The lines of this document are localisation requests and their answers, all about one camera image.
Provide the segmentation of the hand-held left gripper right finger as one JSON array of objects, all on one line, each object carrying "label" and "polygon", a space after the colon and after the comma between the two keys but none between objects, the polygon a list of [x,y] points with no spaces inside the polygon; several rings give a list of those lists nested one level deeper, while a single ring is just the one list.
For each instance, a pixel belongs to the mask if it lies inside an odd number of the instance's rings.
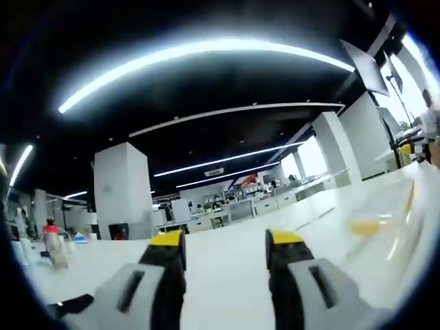
[{"label": "hand-held left gripper right finger", "polygon": [[277,329],[359,329],[356,284],[324,258],[314,258],[293,232],[265,232],[269,291]]}]

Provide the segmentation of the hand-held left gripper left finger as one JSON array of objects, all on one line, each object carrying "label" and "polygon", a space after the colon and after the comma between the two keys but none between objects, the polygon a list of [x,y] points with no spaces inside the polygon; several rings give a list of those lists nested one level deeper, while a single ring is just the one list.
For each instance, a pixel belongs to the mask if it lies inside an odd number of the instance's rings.
[{"label": "hand-held left gripper left finger", "polygon": [[99,286],[92,329],[179,329],[186,293],[183,230],[154,236],[137,263]]}]

